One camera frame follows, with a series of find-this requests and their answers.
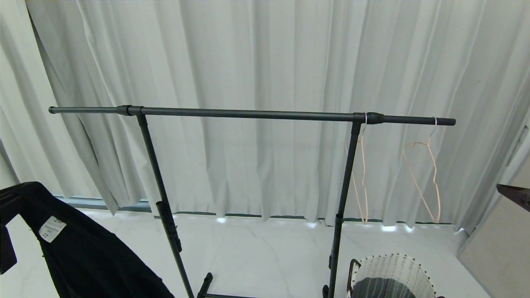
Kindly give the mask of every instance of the marble tile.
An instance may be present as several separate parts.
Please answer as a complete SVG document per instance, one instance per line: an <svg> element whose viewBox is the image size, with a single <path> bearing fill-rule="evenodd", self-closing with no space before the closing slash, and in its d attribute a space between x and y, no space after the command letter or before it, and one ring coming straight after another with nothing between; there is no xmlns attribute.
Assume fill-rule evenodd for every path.
<svg viewBox="0 0 530 298"><path fill-rule="evenodd" d="M115 233L155 271L175 297L186 295L160 220L149 213L83 210ZM176 215L182 259L194 293L207 272L210 293L254 297L321 298L329 282L328 257L333 227L322 221L252 217ZM1 297L57 297L34 235L17 217L7 226L19 263L0 277ZM467 238L451 226L403 224L382 227L346 222L342 229L336 297L344 297L349 261L385 253L418 259L439 295L487 298L456 259Z"/></svg>

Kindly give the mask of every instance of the curtain fold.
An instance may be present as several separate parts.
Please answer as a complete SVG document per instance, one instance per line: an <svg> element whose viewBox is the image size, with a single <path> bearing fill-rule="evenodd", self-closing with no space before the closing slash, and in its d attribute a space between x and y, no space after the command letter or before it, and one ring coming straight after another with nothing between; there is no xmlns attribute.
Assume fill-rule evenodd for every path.
<svg viewBox="0 0 530 298"><path fill-rule="evenodd" d="M456 118L451 128L383 124L364 130L369 217L385 225L431 221L402 150L426 141L434 129L441 221L472 230L493 197L530 104L523 92L530 71L527 2L76 1L27 7L47 74L40 79L49 80L49 101L60 106ZM22 110L35 115L33 121L46 120L39 121L48 129L55 121L61 127L55 137L70 136L67 150L77 151L90 175L87 183L97 186L108 205L115 209L147 197L154 206L159 195L134 117L61 119L42 116L40 107ZM324 217L333 224L350 125L147 119L174 212ZM15 123L10 127L13 135L20 132ZM24 156L7 151L10 159ZM408 156L433 210L429 154L415 147ZM60 158L49 152L46 158L54 167L47 171L57 177L50 179L68 190L71 181L63 182L69 180L63 180ZM13 166L28 176L34 170L31 164ZM354 175L360 195L362 173L358 147ZM352 186L346 217L360 218L355 201Z"/></svg>

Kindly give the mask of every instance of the laundry basket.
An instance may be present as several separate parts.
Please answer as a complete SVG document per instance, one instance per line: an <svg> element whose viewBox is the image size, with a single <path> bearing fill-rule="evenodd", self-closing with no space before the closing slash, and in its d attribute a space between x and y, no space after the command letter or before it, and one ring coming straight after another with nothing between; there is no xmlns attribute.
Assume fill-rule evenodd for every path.
<svg viewBox="0 0 530 298"><path fill-rule="evenodd" d="M346 297L436 298L436 292L416 259L397 253L353 259Z"/></svg>

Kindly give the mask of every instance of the clothes rack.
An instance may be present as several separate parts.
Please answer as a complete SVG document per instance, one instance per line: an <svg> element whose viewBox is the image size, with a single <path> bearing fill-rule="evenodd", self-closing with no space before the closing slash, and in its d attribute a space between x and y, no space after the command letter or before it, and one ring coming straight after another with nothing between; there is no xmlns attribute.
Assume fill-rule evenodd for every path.
<svg viewBox="0 0 530 298"><path fill-rule="evenodd" d="M219 117L219 118L252 118L252 119L286 119L286 120L315 120L315 121L343 121L351 122L351 138L346 159L346 169L342 181L340 193L339 208L335 216L335 227L331 254L329 256L328 267L330 272L329 286L324 285L322 288L323 298L333 298L335 292L335 282L337 279L337 267L339 261L340 236L348 188L350 185L351 170L354 164L355 149L357 139L362 124L372 125L381 123L402 123L402 124L421 124L421 125L442 125L453 126L456 120L452 118L434 118L434 117L408 117L408 116L388 116L380 113L325 113L325 112L290 112L290 111L254 111L254 110L218 110L218 109L182 109L182 108L149 108L141 106L124 105L118 107L50 107L48 110L51 114L56 113L104 113L119 114L123 116L136 116L138 125L142 131L144 143L147 148L147 154L153 168L156 184L160 192L161 200L156 203L160 214L167 239L170 243L173 256L178 266L184 287L188 298L195 298L193 291L186 275L186 270L180 256L182 245L176 231L175 222L171 213L167 193L164 187L162 174L158 166L153 141L149 133L146 115L165 115L165 116L193 116L193 117ZM233 295L219 295L208 293L208 288L213 280L212 273L208 273L204 279L197 298L249 298Z"/></svg>

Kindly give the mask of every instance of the white woven basket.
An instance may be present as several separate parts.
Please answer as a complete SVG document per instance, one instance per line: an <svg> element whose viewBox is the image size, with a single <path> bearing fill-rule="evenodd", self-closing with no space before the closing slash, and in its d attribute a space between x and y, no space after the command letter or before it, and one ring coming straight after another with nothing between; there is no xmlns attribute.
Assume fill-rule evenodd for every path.
<svg viewBox="0 0 530 298"><path fill-rule="evenodd" d="M371 256L361 261L352 260L348 280L347 298L351 298L354 285L366 277L392 278L409 288L416 298L436 298L436 292L427 272L416 259L407 255L391 254Z"/></svg>

